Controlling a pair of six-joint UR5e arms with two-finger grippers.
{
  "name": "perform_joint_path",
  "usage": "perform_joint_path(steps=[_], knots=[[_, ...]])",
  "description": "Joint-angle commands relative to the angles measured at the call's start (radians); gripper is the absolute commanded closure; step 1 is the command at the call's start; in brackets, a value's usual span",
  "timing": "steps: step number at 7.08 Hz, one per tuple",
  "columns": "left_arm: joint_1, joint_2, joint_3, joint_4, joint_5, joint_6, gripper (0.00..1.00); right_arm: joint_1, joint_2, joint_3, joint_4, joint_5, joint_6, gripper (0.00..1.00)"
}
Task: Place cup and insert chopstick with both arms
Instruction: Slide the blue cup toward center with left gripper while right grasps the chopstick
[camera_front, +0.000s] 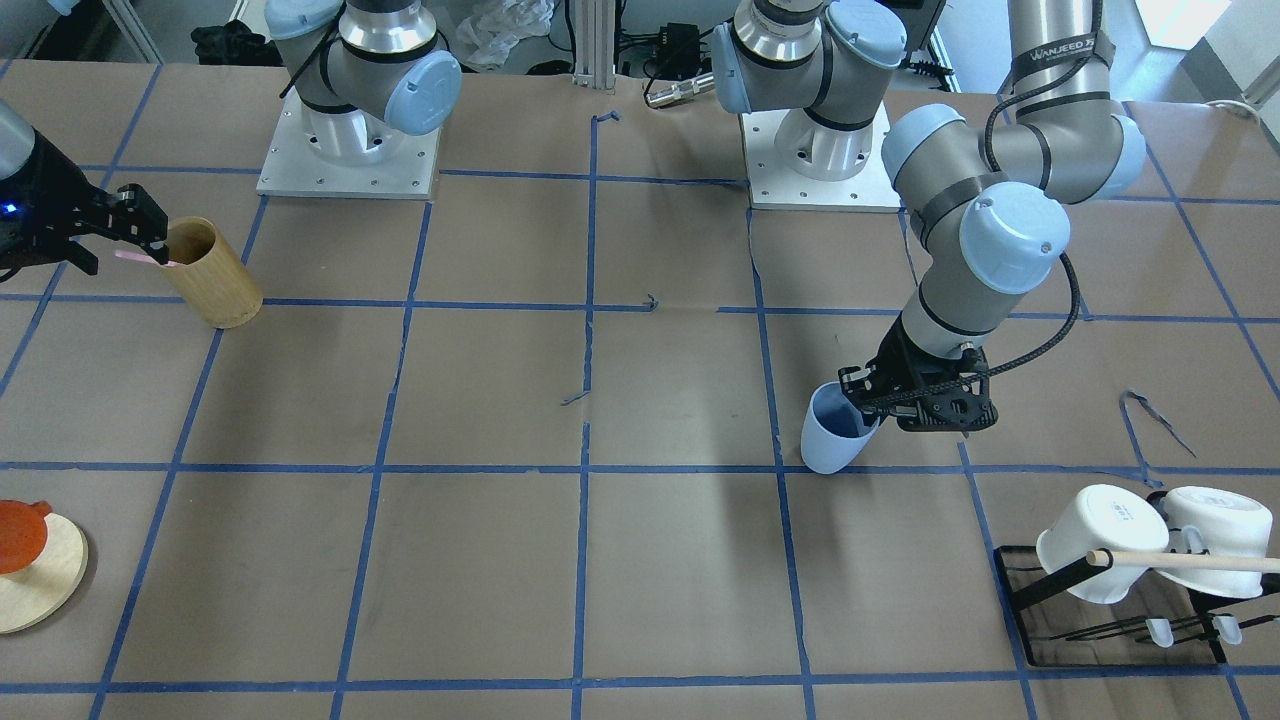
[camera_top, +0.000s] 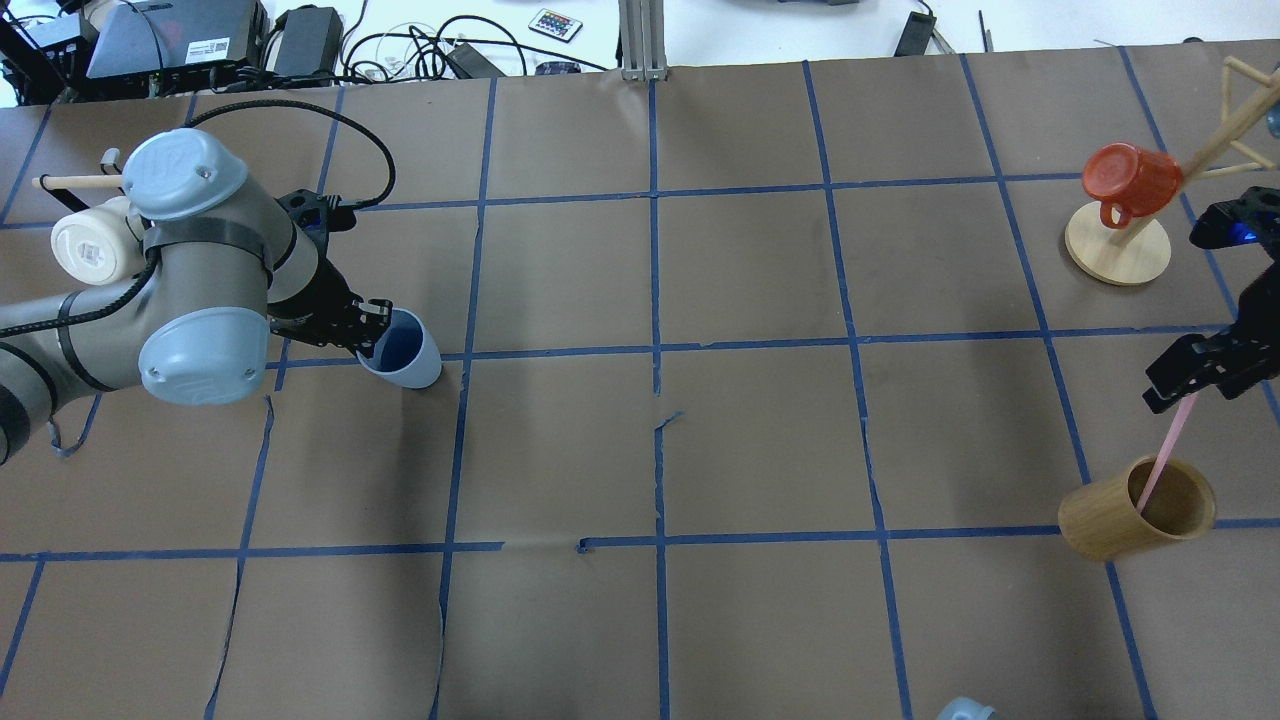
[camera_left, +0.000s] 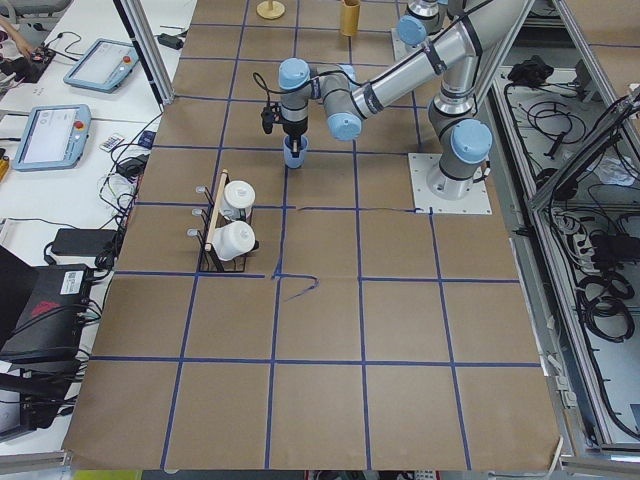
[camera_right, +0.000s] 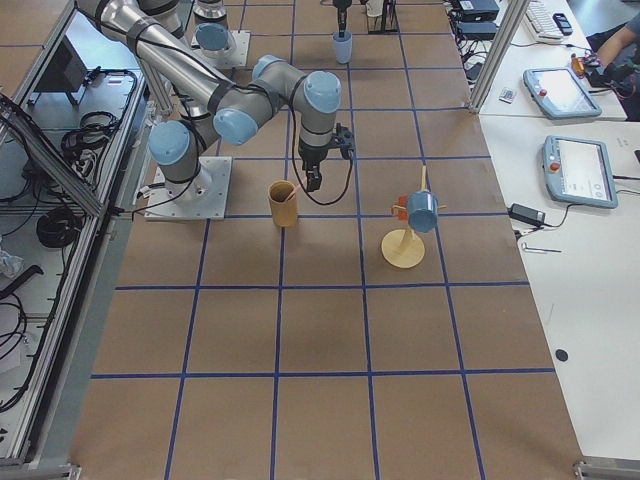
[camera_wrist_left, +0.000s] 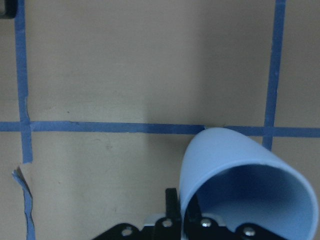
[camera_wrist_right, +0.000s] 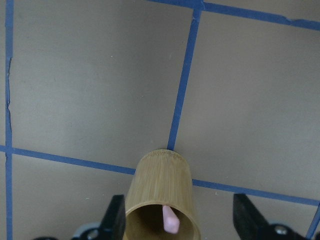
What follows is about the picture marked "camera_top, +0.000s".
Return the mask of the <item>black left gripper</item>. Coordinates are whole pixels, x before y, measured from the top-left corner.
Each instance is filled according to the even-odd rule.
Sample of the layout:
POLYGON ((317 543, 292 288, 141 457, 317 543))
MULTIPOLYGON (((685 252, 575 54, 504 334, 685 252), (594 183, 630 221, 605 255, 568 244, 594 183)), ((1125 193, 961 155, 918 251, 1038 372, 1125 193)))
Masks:
POLYGON ((338 196, 296 190, 276 202, 294 225, 288 258, 278 263, 274 281, 297 266, 296 259, 312 251, 315 259, 302 263, 301 287, 284 290, 283 297, 268 302, 270 332, 316 347, 334 346, 370 359, 390 327, 393 302, 365 299, 351 290, 346 278, 328 258, 330 234, 356 227, 355 209, 338 196))

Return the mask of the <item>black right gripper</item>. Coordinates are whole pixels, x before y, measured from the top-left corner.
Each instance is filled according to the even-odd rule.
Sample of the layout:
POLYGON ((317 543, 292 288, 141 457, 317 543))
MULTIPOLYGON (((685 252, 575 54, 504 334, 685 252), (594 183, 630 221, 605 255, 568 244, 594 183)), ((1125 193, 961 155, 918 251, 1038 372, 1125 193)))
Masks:
POLYGON ((1224 398, 1236 398, 1279 373, 1279 191, 1252 186, 1238 199, 1210 205, 1190 228, 1189 242, 1202 250, 1257 245, 1271 263, 1240 292, 1226 329, 1184 334, 1146 368, 1144 402, 1153 414, 1211 386, 1224 398))

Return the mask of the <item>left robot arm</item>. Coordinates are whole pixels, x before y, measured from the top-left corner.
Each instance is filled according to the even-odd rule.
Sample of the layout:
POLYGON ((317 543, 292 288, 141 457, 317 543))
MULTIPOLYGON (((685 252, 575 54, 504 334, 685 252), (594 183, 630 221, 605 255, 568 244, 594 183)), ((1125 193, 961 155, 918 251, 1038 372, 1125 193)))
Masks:
POLYGON ((179 128, 125 163, 148 223, 127 281, 3 307, 3 460, 69 402, 145 388, 182 406, 236 404, 262 384, 275 334, 371 357, 393 304, 357 295, 326 258, 326 218, 273 197, 212 135, 179 128))

